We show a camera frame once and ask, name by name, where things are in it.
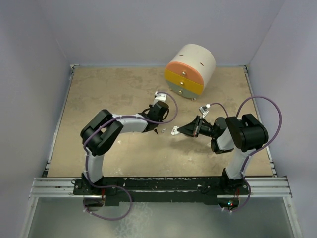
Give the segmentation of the white earbud charging case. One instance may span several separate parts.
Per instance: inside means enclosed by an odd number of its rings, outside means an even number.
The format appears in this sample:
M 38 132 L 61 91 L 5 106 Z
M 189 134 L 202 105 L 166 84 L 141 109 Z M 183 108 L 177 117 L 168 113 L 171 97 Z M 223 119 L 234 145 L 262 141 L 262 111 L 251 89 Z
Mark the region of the white earbud charging case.
M 172 131 L 171 131 L 171 135 L 175 136 L 175 135 L 178 135 L 178 134 L 179 134 L 178 127 L 174 126 Z

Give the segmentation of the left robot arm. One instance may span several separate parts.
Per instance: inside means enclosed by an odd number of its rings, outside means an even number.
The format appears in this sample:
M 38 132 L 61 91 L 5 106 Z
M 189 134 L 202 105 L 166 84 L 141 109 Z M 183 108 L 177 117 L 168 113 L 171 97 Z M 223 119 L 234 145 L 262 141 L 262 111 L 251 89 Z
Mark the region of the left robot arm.
M 105 153 L 110 150 L 117 137 L 128 132 L 148 132 L 156 129 L 169 113 L 169 106 L 158 101 L 141 113 L 128 116 L 111 114 L 103 109 L 82 129 L 80 136 L 86 151 L 85 170 L 87 179 L 84 188 L 90 194 L 102 189 L 102 166 Z

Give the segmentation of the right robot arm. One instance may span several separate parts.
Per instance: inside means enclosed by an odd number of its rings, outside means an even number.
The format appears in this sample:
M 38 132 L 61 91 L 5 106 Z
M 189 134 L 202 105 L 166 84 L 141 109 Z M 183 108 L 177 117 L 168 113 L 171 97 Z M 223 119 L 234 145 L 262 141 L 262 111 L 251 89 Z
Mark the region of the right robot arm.
M 214 153 L 233 153 L 219 178 L 219 188 L 226 194 L 232 194 L 243 185 L 243 175 L 251 153 L 268 142 L 267 129 L 253 114 L 244 114 L 240 119 L 218 117 L 214 124 L 197 116 L 192 122 L 179 127 L 177 132 L 193 138 L 202 134 L 211 138 Z

